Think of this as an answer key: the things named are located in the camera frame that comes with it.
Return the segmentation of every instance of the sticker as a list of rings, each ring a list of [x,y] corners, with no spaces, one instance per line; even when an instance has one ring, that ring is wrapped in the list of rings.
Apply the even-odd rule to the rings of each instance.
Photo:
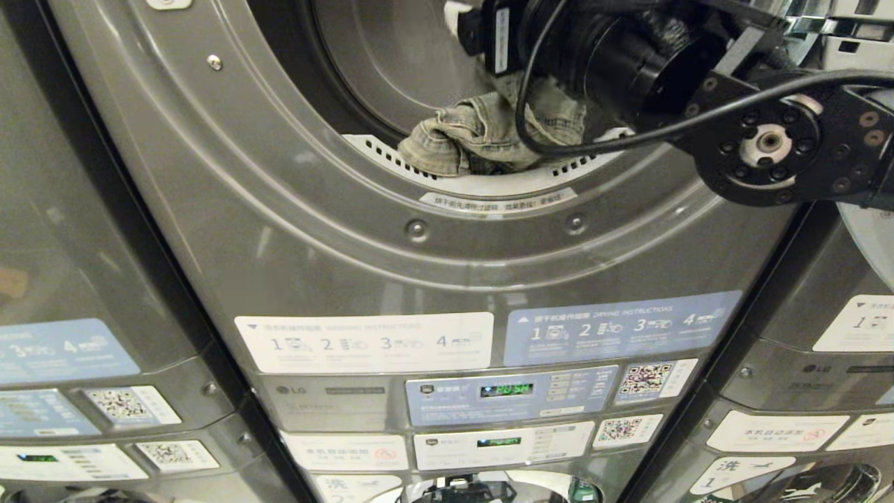
[[[271,374],[463,371],[491,362],[490,312],[235,321],[257,367]]]
[[[556,417],[603,410],[618,366],[407,381],[415,426]]]
[[[138,373],[137,364],[100,320],[0,327],[0,384]]]
[[[894,352],[894,295],[857,295],[814,344],[819,352]]]
[[[87,398],[118,426],[180,424],[180,416],[154,386],[87,388]]]
[[[615,404],[634,404],[677,396],[697,364],[697,358],[690,358],[630,365],[615,395]]]
[[[721,457],[711,463],[689,492],[699,496],[715,492],[734,483],[788,468],[795,461],[796,459],[791,456]]]
[[[128,481],[149,478],[115,444],[1,446],[6,480],[43,482]]]
[[[293,435],[280,431],[295,462],[307,470],[366,472],[407,470],[400,435]]]
[[[324,503],[367,503],[403,484],[394,475],[317,475],[314,482]]]
[[[137,448],[161,473],[220,468],[215,457],[198,440],[139,442]]]
[[[730,411],[707,444],[731,452],[812,452],[848,419],[846,415],[772,416]]]
[[[569,187],[556,192],[549,192],[535,197],[515,200],[469,200],[441,194],[439,192],[427,192],[419,198],[420,201],[438,208],[459,211],[461,213],[476,213],[479,215],[509,215],[522,213],[533,209],[555,206],[560,202],[571,200],[578,195]]]
[[[599,425],[593,448],[619,448],[645,444],[658,430],[664,414],[634,415],[618,419],[606,419]]]
[[[419,470],[519,465],[584,454],[592,421],[516,430],[416,435]]]
[[[98,435],[58,389],[0,391],[0,437]]]
[[[876,448],[890,444],[894,444],[894,413],[870,413],[856,418],[826,450]]]
[[[513,311],[503,364],[579,362],[707,347],[741,296],[735,291]]]

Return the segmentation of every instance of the blue label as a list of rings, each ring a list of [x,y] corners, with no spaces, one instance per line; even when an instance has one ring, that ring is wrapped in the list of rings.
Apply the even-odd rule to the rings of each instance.
[[[672,353],[713,344],[739,291],[633,303],[523,309],[509,315],[508,367]]]
[[[57,389],[0,391],[0,437],[98,435]]]
[[[139,373],[100,320],[0,327],[0,384],[66,381]]]
[[[414,426],[506,422],[603,410],[617,365],[407,381]]]

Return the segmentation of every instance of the gray appliance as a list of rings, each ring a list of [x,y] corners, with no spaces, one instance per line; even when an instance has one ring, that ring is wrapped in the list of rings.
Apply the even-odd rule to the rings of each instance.
[[[866,502],[894,479],[894,294],[817,204],[628,501]]]
[[[719,200],[667,146],[503,176],[407,165],[394,140],[481,90],[443,1],[50,5],[327,503],[479,472],[615,501],[791,216]]]
[[[0,501],[294,500],[66,66],[0,3]]]

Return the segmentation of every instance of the digital display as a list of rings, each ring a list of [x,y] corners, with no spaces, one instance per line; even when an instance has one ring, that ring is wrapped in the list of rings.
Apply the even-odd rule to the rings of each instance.
[[[519,396],[530,395],[534,393],[534,384],[503,384],[500,386],[484,386],[481,388],[482,398],[493,398],[495,396]]]
[[[495,448],[498,446],[517,446],[521,444],[521,437],[510,437],[507,439],[487,439],[487,440],[479,440],[478,446],[480,448]]]

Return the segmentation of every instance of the drying instructions label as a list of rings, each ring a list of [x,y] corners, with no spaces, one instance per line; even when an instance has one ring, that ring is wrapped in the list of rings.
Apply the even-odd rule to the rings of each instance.
[[[66,381],[139,373],[101,320],[0,327],[0,384]]]
[[[739,291],[632,303],[510,313],[506,366],[579,362],[707,347],[720,334]]]

